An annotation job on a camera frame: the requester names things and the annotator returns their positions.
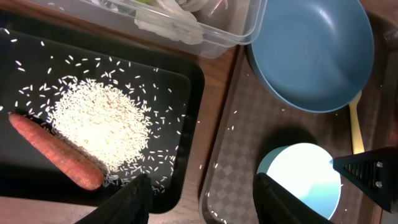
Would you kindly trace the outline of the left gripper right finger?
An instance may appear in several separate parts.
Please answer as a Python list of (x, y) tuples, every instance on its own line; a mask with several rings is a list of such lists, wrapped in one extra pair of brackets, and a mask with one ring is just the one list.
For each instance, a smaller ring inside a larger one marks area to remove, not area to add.
[(256, 174), (252, 186), (260, 224), (333, 224), (265, 173)]

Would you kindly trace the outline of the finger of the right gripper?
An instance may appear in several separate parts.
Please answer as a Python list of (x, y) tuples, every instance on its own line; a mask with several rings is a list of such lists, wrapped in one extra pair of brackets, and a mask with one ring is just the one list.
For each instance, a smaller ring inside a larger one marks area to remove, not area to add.
[(337, 157), (333, 168), (389, 213), (397, 213), (397, 147)]

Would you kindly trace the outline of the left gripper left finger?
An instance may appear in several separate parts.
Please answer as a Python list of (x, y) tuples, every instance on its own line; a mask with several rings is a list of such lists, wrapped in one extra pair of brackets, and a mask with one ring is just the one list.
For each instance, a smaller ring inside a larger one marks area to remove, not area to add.
[(152, 206), (151, 179), (140, 174), (76, 224), (147, 224)]

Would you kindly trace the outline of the light blue rice bowl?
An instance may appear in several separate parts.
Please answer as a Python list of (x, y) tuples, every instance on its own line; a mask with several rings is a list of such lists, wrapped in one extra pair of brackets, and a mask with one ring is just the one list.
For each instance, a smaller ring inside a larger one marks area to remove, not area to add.
[(322, 147), (297, 143), (273, 149), (260, 162), (265, 173), (305, 205), (331, 219), (341, 195), (341, 177), (333, 159)]

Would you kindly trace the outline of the orange carrot piece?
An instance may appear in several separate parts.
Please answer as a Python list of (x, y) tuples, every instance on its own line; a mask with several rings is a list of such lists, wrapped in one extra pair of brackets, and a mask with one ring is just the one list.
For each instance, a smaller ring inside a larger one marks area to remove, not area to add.
[(79, 187), (85, 190), (101, 187), (104, 182), (102, 171), (85, 156), (25, 116), (11, 113), (9, 121), (26, 141)]

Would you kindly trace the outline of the dark blue plate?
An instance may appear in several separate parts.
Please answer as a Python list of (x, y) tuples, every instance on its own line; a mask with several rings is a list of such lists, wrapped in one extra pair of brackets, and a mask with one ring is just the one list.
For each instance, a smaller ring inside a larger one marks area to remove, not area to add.
[(269, 0), (247, 51), (275, 97), (312, 113), (346, 106), (374, 63), (373, 32), (358, 0)]

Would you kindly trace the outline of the white tissue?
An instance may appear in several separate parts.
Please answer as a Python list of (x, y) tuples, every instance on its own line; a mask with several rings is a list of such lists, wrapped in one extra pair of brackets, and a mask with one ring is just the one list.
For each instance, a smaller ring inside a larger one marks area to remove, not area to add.
[(96, 23), (141, 38), (233, 45), (227, 1), (87, 1)]

